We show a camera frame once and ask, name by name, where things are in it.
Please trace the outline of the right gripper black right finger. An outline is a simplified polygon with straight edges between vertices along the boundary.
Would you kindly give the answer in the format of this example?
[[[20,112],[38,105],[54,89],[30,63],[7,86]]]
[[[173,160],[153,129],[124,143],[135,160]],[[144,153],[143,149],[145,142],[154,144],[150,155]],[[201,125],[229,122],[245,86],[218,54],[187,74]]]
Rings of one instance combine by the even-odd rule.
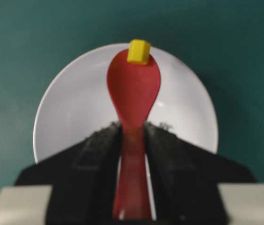
[[[226,225],[219,183],[255,183],[245,166],[144,124],[158,225]]]

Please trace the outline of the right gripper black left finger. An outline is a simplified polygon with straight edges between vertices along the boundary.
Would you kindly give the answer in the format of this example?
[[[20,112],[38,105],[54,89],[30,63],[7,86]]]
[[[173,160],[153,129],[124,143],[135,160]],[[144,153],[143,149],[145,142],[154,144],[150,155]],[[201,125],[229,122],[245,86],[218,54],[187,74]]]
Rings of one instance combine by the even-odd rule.
[[[50,185],[47,225],[110,225],[117,186],[121,125],[113,122],[84,141],[21,171],[15,186]]]

